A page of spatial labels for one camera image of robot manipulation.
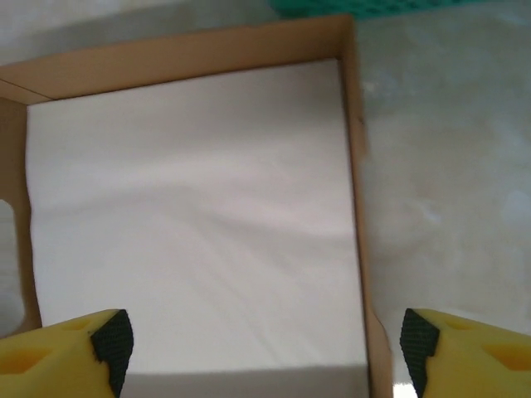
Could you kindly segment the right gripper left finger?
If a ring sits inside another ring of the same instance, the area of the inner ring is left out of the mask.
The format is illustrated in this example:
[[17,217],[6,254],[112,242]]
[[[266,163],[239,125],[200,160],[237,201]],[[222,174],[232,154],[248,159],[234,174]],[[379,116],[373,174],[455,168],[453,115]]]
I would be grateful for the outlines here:
[[1,396],[119,397],[134,335],[124,309],[108,309],[1,340]]

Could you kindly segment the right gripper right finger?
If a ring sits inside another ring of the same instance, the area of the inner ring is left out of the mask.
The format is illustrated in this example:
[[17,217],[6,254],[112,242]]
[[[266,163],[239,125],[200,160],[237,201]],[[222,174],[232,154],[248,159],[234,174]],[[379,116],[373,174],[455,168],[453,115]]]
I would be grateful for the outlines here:
[[419,397],[530,396],[529,335],[409,308],[400,347]]

